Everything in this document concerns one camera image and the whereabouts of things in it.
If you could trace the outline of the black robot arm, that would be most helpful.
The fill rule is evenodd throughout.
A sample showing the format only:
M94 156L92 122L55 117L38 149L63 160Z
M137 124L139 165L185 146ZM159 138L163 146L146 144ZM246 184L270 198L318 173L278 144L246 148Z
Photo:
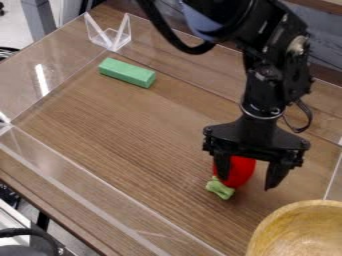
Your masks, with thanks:
M305 21L279 0L181 0L193 33L203 40L187 45L173 31L154 0L137 0L167 42L191 55L207 53L231 41L243 54L247 75L241 100L241 117L231 123L203 129L203 150L214 158L217 177L233 176L233 159L245 157L269 163L265 188L275 188L292 169L304 164L310 142L286 132L278 119L286 107L301 106L310 93L310 33Z

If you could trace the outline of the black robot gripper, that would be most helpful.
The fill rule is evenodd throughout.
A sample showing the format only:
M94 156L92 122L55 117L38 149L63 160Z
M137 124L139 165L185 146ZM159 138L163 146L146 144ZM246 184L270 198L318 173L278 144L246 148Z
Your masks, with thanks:
M310 142L277 125L277 119L261 120L243 114L235 121L206 126L203 150L214 157L217 175L226 181L231 157L269 162L265 190L275 188L289 172L304 164Z

